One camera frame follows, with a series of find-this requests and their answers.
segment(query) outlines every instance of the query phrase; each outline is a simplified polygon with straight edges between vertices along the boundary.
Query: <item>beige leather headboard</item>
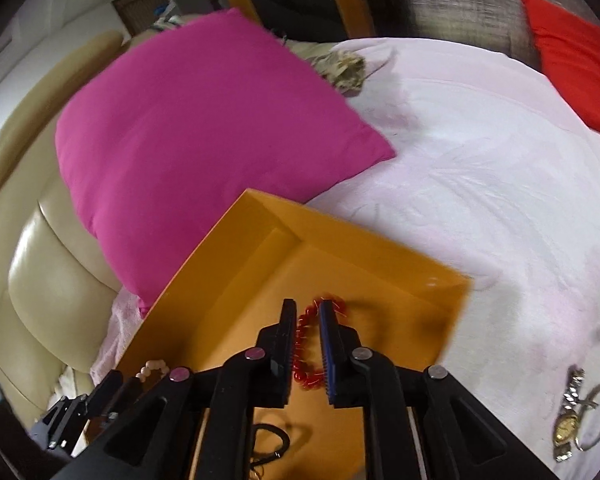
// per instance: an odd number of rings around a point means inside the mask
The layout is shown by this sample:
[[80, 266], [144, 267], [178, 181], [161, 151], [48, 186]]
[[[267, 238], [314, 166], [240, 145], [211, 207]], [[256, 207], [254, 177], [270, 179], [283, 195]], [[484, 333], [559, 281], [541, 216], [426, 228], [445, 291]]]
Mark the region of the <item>beige leather headboard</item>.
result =
[[122, 41], [106, 32], [69, 54], [0, 130], [0, 386], [27, 426], [67, 365], [90, 387], [121, 288], [75, 216], [54, 134], [66, 102], [125, 50]]

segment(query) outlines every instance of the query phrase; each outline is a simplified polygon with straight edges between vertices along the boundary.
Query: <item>red beaded bracelet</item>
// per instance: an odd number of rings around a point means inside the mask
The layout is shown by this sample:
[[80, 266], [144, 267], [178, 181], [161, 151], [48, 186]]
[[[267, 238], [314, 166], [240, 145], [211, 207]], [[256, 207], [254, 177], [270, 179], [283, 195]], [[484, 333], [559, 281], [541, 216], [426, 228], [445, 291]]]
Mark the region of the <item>red beaded bracelet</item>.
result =
[[314, 368], [304, 361], [302, 355], [304, 353], [304, 343], [306, 342], [306, 332], [311, 326], [311, 323], [318, 317], [318, 307], [324, 300], [333, 301], [333, 309], [341, 315], [345, 315], [346, 303], [342, 298], [325, 294], [314, 298], [312, 303], [306, 308], [304, 314], [298, 317], [298, 325], [296, 326], [296, 345], [294, 348], [293, 371], [294, 380], [300, 383], [302, 389], [311, 390], [320, 388], [324, 384], [324, 370], [322, 368]]

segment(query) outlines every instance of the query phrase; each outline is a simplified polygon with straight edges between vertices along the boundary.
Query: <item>silver bangle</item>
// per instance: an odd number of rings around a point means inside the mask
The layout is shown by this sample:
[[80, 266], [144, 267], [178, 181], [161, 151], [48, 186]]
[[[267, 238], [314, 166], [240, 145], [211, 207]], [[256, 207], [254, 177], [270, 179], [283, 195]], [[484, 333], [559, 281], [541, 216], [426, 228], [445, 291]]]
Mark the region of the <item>silver bangle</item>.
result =
[[[599, 394], [600, 394], [600, 384], [598, 386], [596, 386], [595, 388], [593, 388], [589, 392], [589, 395], [587, 395], [587, 397], [583, 401], [581, 401], [582, 409], [580, 410], [580, 413], [578, 415], [578, 418], [580, 419], [580, 423], [579, 423], [580, 428], [582, 428], [582, 420], [584, 419], [585, 414], [589, 410], [595, 410], [598, 407], [598, 404], [595, 403], [593, 401], [593, 399], [595, 399]], [[580, 443], [580, 437], [577, 434], [576, 434], [576, 437], [573, 439], [573, 443], [575, 444], [576, 448], [579, 449], [580, 451], [588, 451], [589, 449], [594, 447], [599, 442], [600, 442], [600, 434], [598, 434], [598, 436], [593, 440], [593, 442], [591, 442], [590, 444], [587, 444], [585, 446], [583, 446]]]

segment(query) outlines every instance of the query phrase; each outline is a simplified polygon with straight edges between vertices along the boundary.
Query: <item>wristwatch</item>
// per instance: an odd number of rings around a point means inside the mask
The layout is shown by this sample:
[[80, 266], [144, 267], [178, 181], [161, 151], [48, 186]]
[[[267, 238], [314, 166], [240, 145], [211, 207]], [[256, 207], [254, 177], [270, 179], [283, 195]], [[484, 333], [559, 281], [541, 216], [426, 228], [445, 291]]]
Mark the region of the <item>wristwatch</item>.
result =
[[580, 417], [576, 410], [581, 404], [580, 390], [584, 381], [584, 370], [572, 366], [567, 376], [567, 386], [562, 394], [560, 411], [554, 424], [554, 459], [563, 462], [571, 458], [571, 443], [578, 434]]

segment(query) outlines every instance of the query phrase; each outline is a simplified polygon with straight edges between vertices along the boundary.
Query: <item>white bedsheet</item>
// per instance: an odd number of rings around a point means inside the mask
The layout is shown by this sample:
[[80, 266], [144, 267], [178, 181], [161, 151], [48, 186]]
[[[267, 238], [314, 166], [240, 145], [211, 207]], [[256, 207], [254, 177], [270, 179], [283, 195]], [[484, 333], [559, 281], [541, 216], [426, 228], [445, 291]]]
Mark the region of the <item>white bedsheet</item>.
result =
[[442, 359], [560, 478], [600, 469], [600, 444], [557, 465], [552, 426], [571, 364], [600, 382], [600, 136], [541, 74], [435, 40], [351, 40], [389, 59], [350, 104], [398, 157], [310, 206], [471, 276]]

